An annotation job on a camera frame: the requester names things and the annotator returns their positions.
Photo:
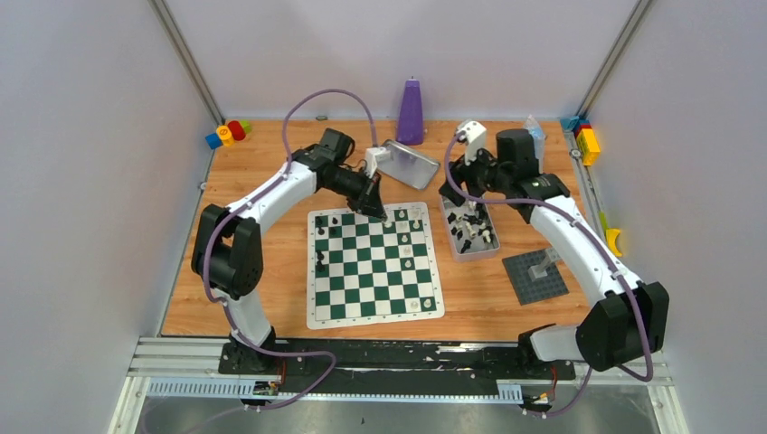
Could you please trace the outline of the metal tin box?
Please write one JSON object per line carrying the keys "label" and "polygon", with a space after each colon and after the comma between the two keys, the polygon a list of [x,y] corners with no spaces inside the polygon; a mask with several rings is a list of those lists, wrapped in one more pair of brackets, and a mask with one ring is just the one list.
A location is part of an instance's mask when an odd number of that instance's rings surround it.
{"label": "metal tin box", "polygon": [[491,259],[497,255],[500,242],[484,203],[466,201],[455,205],[449,198],[440,196],[440,211],[455,261]]}

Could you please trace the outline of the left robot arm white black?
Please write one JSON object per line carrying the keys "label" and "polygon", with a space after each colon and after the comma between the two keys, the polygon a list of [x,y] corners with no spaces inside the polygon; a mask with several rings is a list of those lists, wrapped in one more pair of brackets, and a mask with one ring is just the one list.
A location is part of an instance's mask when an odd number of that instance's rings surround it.
{"label": "left robot arm white black", "polygon": [[326,189],[346,198],[360,215],[385,220],[380,195],[383,146],[365,151],[362,168],[346,164],[355,141],[328,128],[319,142],[290,152],[262,186],[227,207],[206,206],[199,219],[191,267],[213,303],[223,307],[231,338],[243,346],[242,361],[255,373],[269,372],[279,352],[256,287],[264,270],[263,235],[288,211]]}

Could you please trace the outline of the grey lego baseplate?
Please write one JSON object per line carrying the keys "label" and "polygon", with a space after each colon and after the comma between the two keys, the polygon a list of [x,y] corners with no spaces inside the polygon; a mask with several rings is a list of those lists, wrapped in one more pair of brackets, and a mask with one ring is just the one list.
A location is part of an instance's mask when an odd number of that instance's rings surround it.
{"label": "grey lego baseplate", "polygon": [[561,260],[553,248],[502,259],[520,305],[529,305],[569,293],[557,268],[557,263]]}

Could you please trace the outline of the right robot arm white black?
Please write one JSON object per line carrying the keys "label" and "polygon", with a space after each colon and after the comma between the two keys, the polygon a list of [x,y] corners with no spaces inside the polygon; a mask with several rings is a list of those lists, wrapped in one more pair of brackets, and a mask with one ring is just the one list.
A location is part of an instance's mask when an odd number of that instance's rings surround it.
{"label": "right robot arm white black", "polygon": [[667,290],[645,282],[609,250],[563,181],[541,172],[527,130],[497,133],[495,153],[486,148],[487,134],[471,120],[457,127],[450,142],[466,148],[457,160],[444,156],[446,181],[440,194],[456,205],[472,201],[516,210],[549,242],[591,303],[579,325],[544,325],[521,334],[518,369],[535,378],[553,361],[579,361],[598,372],[626,371],[628,362],[643,359],[645,373],[632,375],[649,381],[652,355],[664,342]]}

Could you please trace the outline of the metal tin lid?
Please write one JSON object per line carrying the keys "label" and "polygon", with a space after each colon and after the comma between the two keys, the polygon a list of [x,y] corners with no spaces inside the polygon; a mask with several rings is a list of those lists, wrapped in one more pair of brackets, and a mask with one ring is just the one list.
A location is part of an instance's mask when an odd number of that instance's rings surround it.
{"label": "metal tin lid", "polygon": [[379,164],[378,170],[415,190],[425,190],[440,169],[440,163],[411,146],[386,140],[391,159]]}

